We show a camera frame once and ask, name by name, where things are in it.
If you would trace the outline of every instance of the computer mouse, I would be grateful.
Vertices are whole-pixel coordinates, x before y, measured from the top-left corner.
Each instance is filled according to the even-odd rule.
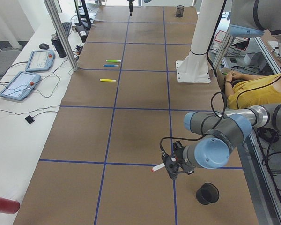
[[[45,49],[45,50],[47,50],[47,49],[49,49],[49,46],[48,46],[46,43],[41,43],[41,44],[39,45],[39,48],[40,48],[40,49]]]

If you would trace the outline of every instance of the yellow shirt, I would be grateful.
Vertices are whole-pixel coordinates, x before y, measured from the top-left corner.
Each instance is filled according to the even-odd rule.
[[[228,108],[237,109],[237,96],[245,90],[262,87],[273,82],[280,74],[261,77],[259,79],[243,81],[233,87],[234,94],[227,99]],[[250,107],[252,105],[262,105],[271,103],[281,103],[281,93],[269,85],[264,88],[248,91],[241,94],[238,98],[238,106],[240,109]]]

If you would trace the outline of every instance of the white desk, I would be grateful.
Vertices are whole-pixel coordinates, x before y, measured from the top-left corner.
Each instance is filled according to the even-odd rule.
[[[60,14],[62,21],[70,21],[71,16]],[[47,43],[51,49],[51,34],[55,33],[54,26],[48,16],[39,29],[32,36],[25,48],[22,50],[15,63],[27,61],[31,51],[38,50],[40,43]],[[72,49],[81,43],[77,33],[71,33],[69,42]],[[43,73],[39,73],[42,78],[48,76],[52,71],[58,68],[67,58],[60,58],[55,52],[56,58],[52,68]],[[10,81],[19,71],[25,70],[26,64],[16,65],[11,68],[1,81]],[[71,66],[65,62],[57,70],[56,75],[60,77],[60,82],[50,98],[44,98],[37,91],[33,91],[22,102],[9,101],[6,98],[0,98],[0,109],[23,113],[33,111],[38,108],[46,108],[52,105],[60,105],[69,81]],[[44,95],[48,96],[53,91],[58,78],[54,75],[41,81],[36,87]],[[28,124],[25,117],[34,116],[44,111],[58,111],[58,107],[33,112],[23,115],[12,115],[8,112],[0,111],[0,197],[18,200],[20,203],[26,193],[27,187],[33,175],[34,169],[47,140],[48,134],[54,122],[56,113],[48,112],[35,117],[35,122]],[[9,215],[0,213],[0,225],[11,225],[16,214]]]

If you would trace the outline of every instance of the black cup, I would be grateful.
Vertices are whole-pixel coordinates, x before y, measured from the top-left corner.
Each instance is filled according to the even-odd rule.
[[[203,184],[199,190],[197,190],[196,198],[202,205],[208,205],[215,203],[219,200],[220,193],[215,185],[211,183]]]
[[[184,6],[179,5],[176,7],[176,17],[182,17],[184,11]]]

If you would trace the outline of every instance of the person's arm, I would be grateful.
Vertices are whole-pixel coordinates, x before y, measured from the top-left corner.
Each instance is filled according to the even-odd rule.
[[[225,76],[225,95],[229,97],[230,95],[234,95],[234,91],[232,89],[232,73],[229,72]]]
[[[233,80],[249,81],[249,80],[254,80],[254,79],[258,79],[258,78],[264,77],[262,75],[243,74],[243,73],[239,73],[237,71],[231,71],[231,72],[227,73],[227,75],[228,74],[232,75],[232,79]]]

